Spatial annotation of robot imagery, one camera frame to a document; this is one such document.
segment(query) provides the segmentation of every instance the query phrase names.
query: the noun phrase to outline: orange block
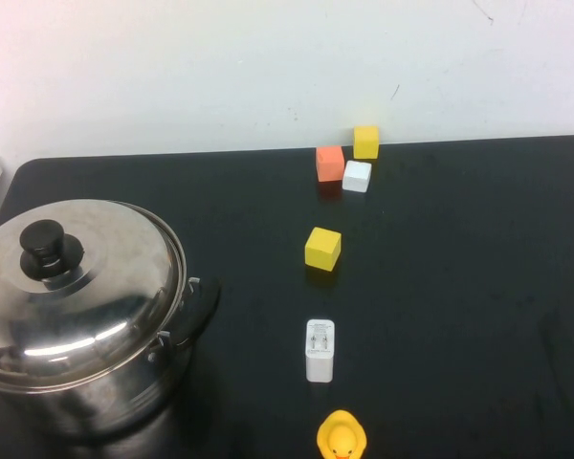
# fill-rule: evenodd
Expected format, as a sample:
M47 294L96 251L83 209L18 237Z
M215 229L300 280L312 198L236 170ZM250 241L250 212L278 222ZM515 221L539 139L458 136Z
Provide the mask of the orange block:
M320 182L342 180L344 155L341 146L317 147L317 177Z

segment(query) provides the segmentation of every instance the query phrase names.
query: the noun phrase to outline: black knob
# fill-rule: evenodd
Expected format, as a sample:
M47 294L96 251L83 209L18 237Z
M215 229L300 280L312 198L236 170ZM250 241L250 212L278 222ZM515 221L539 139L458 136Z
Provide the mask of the black knob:
M54 220L39 220L28 225L19 236L23 248L20 266L27 277L40 280L76 268L83 258L78 239L64 233Z

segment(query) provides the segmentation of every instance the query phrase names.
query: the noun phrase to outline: pot handle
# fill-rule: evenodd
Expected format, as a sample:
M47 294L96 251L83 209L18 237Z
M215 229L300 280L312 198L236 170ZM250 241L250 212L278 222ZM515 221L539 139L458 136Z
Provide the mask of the pot handle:
M192 301L193 304L188 307L188 312L176 316L178 320L184 320L186 323L183 326L176 324L173 332L161 331L157 336L163 347L179 352L189 349L202 334L217 309L221 293L221 285L216 277L211 277L204 283L198 277L190 277L188 287L191 294L187 301ZM185 308L185 304L182 303L180 307Z

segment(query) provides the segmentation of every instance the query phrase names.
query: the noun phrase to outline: yellow cube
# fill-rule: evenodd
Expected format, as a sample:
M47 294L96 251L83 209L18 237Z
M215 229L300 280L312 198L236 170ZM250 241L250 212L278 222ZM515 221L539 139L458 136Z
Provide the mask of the yellow cube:
M332 271L340 254L341 234L339 232L313 228L304 249L304 262L308 266Z
M355 128L353 157L356 160L376 160L379 157L379 128L357 126Z

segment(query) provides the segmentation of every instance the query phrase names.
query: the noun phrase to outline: rubber duck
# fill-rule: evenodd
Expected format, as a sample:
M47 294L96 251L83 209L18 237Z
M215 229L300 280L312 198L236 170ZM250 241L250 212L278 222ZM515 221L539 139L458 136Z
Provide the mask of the rubber duck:
M330 414L317 432L323 459L360 459L367 444L364 428L343 409Z

